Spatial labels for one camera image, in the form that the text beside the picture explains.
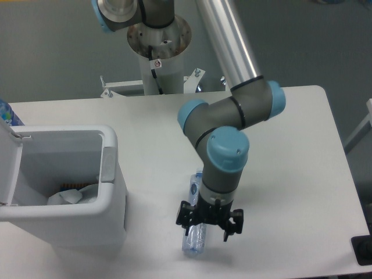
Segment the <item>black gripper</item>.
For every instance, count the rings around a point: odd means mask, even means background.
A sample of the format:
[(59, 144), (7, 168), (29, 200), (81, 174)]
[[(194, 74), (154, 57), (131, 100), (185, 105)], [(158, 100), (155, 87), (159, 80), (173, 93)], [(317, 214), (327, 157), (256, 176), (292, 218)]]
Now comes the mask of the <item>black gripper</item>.
[(231, 212), (232, 204), (233, 201), (225, 205), (211, 204), (199, 194), (196, 205), (181, 201), (176, 224), (185, 230), (185, 236), (188, 236), (192, 226), (201, 223), (219, 226), (224, 231), (223, 241), (227, 242), (229, 236), (241, 234), (244, 225), (244, 211), (235, 209)]

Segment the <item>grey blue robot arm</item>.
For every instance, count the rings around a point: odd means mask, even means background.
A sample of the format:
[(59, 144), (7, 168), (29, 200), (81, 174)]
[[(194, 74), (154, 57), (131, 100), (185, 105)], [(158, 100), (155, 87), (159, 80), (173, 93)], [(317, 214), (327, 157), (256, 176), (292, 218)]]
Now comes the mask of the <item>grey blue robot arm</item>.
[[(203, 162), (203, 177), (197, 203), (183, 201), (176, 223), (186, 232), (201, 223), (219, 226), (228, 238), (240, 234), (244, 223), (243, 210), (231, 208), (248, 160), (243, 130), (279, 115), (286, 98), (279, 84), (259, 71), (234, 3), (196, 5), (231, 95), (212, 104), (193, 99), (178, 111), (178, 123)], [(130, 47), (144, 63), (146, 94), (183, 90), (182, 75), (168, 63), (186, 50), (191, 31), (175, 14), (173, 1), (92, 1), (92, 7), (105, 32), (127, 30)]]

